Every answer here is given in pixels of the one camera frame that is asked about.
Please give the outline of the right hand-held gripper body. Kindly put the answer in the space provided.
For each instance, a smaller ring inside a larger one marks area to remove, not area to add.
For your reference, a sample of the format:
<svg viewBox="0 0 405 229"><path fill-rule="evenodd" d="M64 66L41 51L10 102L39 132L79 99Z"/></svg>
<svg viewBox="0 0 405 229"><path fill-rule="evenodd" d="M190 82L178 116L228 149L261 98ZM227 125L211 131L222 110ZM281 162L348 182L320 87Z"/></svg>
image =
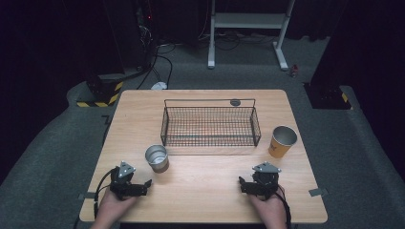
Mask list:
<svg viewBox="0 0 405 229"><path fill-rule="evenodd" d="M267 161L254 166L253 170L253 181L247 182L245 187L241 187L241 191L249 195L261 196L265 199L273 195L280 198L281 196L277 191L279 189L278 181L281 170Z"/></svg>

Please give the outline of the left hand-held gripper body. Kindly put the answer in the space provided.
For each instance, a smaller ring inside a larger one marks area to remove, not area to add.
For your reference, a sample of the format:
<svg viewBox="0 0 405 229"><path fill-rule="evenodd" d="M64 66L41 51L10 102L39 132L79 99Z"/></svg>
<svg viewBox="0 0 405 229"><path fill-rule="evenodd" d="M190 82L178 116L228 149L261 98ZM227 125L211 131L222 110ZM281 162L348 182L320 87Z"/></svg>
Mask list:
<svg viewBox="0 0 405 229"><path fill-rule="evenodd" d="M121 161L110 175L110 190L118 199L124 200L126 197L146 196L148 189L143 184L134 184L131 182L136 168L125 161Z"/></svg>

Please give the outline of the silver metal cup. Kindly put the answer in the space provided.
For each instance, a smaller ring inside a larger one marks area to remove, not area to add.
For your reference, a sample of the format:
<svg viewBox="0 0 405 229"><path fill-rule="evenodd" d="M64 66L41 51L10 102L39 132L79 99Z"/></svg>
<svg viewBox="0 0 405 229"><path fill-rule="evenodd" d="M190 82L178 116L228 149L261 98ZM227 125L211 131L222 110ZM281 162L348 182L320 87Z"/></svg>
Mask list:
<svg viewBox="0 0 405 229"><path fill-rule="evenodd" d="M169 167L168 154L162 145L151 145L145 152L145 159L155 173L164 173Z"/></svg>

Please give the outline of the orange paper cup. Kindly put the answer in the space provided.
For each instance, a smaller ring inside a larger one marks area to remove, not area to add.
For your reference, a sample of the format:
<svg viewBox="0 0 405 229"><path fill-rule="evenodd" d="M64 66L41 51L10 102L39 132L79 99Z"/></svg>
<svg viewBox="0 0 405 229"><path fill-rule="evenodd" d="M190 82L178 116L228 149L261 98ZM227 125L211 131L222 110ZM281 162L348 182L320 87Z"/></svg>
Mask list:
<svg viewBox="0 0 405 229"><path fill-rule="evenodd" d="M273 130L268 152L275 158L283 157L297 142L296 132L289 126L278 126Z"/></svg>

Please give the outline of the black wire basket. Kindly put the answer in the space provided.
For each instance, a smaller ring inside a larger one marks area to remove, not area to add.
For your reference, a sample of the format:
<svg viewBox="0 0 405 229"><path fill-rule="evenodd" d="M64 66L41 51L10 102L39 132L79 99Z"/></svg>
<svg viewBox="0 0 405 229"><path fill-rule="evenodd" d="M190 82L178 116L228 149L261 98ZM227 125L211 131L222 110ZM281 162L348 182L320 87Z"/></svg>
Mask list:
<svg viewBox="0 0 405 229"><path fill-rule="evenodd" d="M231 99L239 99L241 105L230 105ZM256 147L261 136L254 98L164 100L164 146Z"/></svg>

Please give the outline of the person's left hand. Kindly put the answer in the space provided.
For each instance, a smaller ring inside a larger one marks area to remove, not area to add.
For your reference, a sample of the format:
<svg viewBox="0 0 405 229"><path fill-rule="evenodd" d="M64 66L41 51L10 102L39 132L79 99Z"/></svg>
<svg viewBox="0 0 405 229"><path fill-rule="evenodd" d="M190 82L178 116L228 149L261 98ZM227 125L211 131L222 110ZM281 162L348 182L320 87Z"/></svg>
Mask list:
<svg viewBox="0 0 405 229"><path fill-rule="evenodd" d="M98 206L96 219L118 221L134 206L136 201L136 197L120 200L113 192L107 189Z"/></svg>

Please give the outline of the person's right hand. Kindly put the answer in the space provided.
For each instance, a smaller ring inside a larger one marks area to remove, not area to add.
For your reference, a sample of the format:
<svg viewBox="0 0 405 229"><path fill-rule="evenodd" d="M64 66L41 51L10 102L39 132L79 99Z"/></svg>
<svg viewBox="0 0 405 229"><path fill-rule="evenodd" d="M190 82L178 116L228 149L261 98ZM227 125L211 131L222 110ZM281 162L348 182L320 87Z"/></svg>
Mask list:
<svg viewBox="0 0 405 229"><path fill-rule="evenodd" d="M262 222L287 222L287 214L283 202L276 195L267 200L248 195L248 198L258 213Z"/></svg>

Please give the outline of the black yellow striped stand base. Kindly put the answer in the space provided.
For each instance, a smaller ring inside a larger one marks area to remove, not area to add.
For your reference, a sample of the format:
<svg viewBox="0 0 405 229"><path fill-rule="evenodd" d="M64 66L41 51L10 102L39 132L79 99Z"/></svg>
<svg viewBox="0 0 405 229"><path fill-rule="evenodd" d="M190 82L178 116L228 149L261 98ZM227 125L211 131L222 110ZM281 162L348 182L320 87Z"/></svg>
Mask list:
<svg viewBox="0 0 405 229"><path fill-rule="evenodd" d="M313 109L351 110L352 105L347 95L339 88L327 88L310 83L304 84L304 89Z"/></svg>
<svg viewBox="0 0 405 229"><path fill-rule="evenodd" d="M122 85L122 81L105 81L99 76L92 76L85 81L84 89L76 99L76 105L81 108L113 106Z"/></svg>

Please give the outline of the dark equipment rack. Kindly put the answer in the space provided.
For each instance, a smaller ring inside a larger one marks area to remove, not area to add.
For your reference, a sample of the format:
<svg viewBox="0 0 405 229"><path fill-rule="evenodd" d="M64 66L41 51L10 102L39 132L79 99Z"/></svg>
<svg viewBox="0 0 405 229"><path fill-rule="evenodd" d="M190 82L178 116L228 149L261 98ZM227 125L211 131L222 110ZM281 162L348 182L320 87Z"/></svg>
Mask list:
<svg viewBox="0 0 405 229"><path fill-rule="evenodd" d="M156 47L153 0L104 0L124 70L142 72Z"/></svg>

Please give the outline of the white metal stand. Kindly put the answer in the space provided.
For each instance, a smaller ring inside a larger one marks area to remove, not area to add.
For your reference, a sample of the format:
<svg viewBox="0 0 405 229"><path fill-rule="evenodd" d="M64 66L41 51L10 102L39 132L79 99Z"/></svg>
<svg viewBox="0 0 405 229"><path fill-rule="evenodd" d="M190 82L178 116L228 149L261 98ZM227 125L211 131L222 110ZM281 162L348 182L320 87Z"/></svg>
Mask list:
<svg viewBox="0 0 405 229"><path fill-rule="evenodd" d="M295 0L288 0L288 6L284 13L235 13L216 12L216 0L211 1L210 34L207 56L207 68L215 68L215 30L216 29L262 29L279 30L279 36L272 43L280 69L288 70L288 63L282 51L282 45L288 29L290 17Z"/></svg>

